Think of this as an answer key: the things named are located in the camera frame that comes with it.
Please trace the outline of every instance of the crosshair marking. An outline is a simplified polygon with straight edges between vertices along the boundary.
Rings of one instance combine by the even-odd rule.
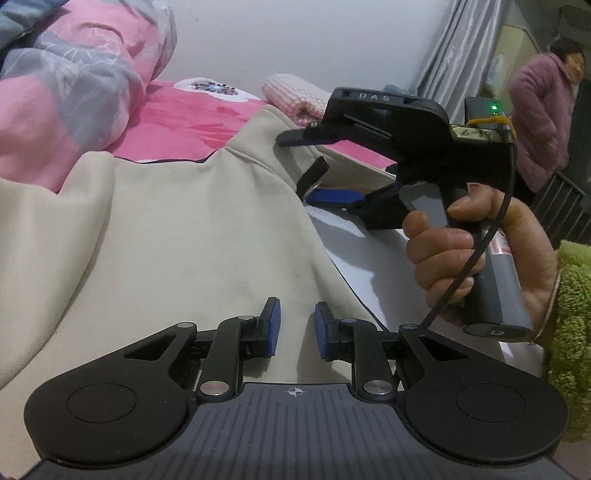
[[[293,395],[294,397],[298,397],[299,395],[303,395],[304,393],[306,393],[300,387],[293,387],[289,390],[286,390],[285,392],[289,393],[289,395]]]

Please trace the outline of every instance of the yellow string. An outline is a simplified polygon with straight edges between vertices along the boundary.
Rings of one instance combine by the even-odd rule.
[[[490,118],[476,118],[474,120],[470,120],[467,125],[471,127],[472,125],[479,125],[479,124],[497,124],[497,125],[509,125],[511,127],[511,134],[513,138],[517,138],[517,132],[513,127],[513,123],[508,116],[492,116]]]

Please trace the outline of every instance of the pink bedsheet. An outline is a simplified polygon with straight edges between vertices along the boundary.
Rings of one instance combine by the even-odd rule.
[[[152,82],[145,103],[129,120],[123,136],[109,146],[117,157],[135,162],[202,160],[222,148],[267,103],[210,79]],[[351,142],[334,150],[377,168],[392,160]]]

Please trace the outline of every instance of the green fuzzy sleeve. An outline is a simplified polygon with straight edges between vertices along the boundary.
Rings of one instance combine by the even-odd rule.
[[[562,242],[556,334],[544,375],[569,406],[567,442],[591,439],[591,247]]]

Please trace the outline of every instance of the black cable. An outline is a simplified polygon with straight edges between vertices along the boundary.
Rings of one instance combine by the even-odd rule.
[[[478,262],[479,258],[482,254],[486,251],[492,239],[495,237],[496,233],[499,231],[499,228],[503,225],[503,220],[505,220],[505,215],[507,210],[509,209],[509,204],[511,203],[511,199],[513,198],[513,191],[515,190],[515,167],[516,167],[516,158],[515,158],[515,144],[511,144],[511,148],[509,149],[509,157],[511,160],[511,174],[509,177],[509,188],[503,197],[503,201],[501,203],[501,208],[499,208],[499,213],[497,214],[496,218],[491,223],[491,227],[488,229],[488,232],[484,236],[484,238],[475,245],[474,253],[464,265],[461,272],[458,273],[454,281],[449,288],[445,291],[439,301],[435,304],[435,306],[431,309],[431,311],[427,314],[423,322],[421,323],[421,328],[428,329],[435,318],[443,311],[443,309],[447,306],[450,299],[453,297],[454,293],[457,292],[457,289],[460,288],[462,282],[466,279],[470,271],[474,268],[474,265]]]

